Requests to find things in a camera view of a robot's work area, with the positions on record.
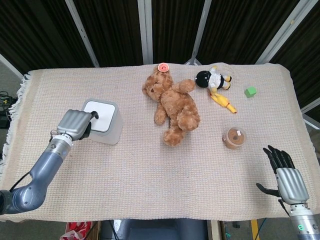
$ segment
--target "teddy bear arm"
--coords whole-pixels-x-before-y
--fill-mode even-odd
[[[191,79],[184,79],[181,82],[178,82],[172,86],[172,89],[181,94],[187,94],[192,92],[195,89],[195,81]]]

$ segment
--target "robot finger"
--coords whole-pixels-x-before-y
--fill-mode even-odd
[[[258,189],[261,192],[263,192],[265,194],[272,195],[272,196],[275,196],[275,197],[278,197],[278,198],[280,197],[279,190],[267,189],[264,186],[262,186],[260,183],[256,183],[255,185],[258,187]]]
[[[290,157],[290,155],[285,151],[281,151],[281,153],[284,160],[286,161],[286,164],[288,165],[288,168],[295,169],[294,162],[292,161],[292,158]]]
[[[285,159],[285,157],[284,157],[284,155],[282,154],[282,152],[281,152],[279,149],[277,149],[277,148],[275,148],[274,150],[275,150],[277,156],[279,157],[279,160],[280,160],[283,168],[289,168],[289,165],[288,165],[288,163],[287,163],[287,160]]]
[[[277,170],[278,167],[277,167],[277,163],[276,163],[272,153],[266,148],[263,148],[263,151],[267,154],[267,156],[268,156],[268,158],[270,160],[270,164],[271,164],[271,167],[273,169],[274,174],[277,174],[276,170]]]
[[[278,152],[280,152],[278,149],[275,149],[274,147],[268,145],[268,148],[270,149],[272,156],[274,158],[274,161],[276,162],[276,166],[278,168],[283,168],[283,161],[281,160],[281,155],[278,154]]]

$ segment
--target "fringe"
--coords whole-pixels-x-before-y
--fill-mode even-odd
[[[15,104],[13,104],[9,108],[9,115],[11,117],[11,123],[10,127],[8,130],[8,133],[6,135],[6,143],[3,145],[3,151],[2,151],[2,160],[0,160],[0,178],[3,173],[3,169],[6,165],[6,161],[9,155],[9,149],[10,149],[10,144],[12,143],[13,137],[16,134],[16,129],[18,125],[18,119],[20,116],[20,111],[21,111],[21,105],[24,101],[24,93],[28,89],[28,86],[30,85],[30,81],[32,79],[32,71],[29,71],[27,74],[23,76],[23,79],[21,80],[22,83],[20,84],[21,87],[16,93],[18,96],[18,100],[16,101]]]

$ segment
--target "gray robot arm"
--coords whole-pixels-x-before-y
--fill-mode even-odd
[[[96,112],[68,110],[57,127],[59,135],[50,143],[34,164],[29,174],[28,185],[0,191],[0,215],[18,214],[39,208],[45,201],[49,184],[68,155],[72,142],[87,138],[91,130],[91,119],[98,118]]]
[[[308,208],[309,194],[299,170],[288,153],[272,146],[264,148],[278,184],[278,190],[266,189],[260,183],[256,186],[265,194],[279,197],[279,203],[289,215],[299,240],[320,240],[319,226]],[[284,203],[290,205],[287,212]]]

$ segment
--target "penguin plush toy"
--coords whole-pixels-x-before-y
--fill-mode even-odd
[[[209,71],[200,71],[195,77],[195,83],[200,88],[209,88],[211,95],[215,95],[218,89],[228,90],[231,86],[231,76],[222,75],[213,66]]]

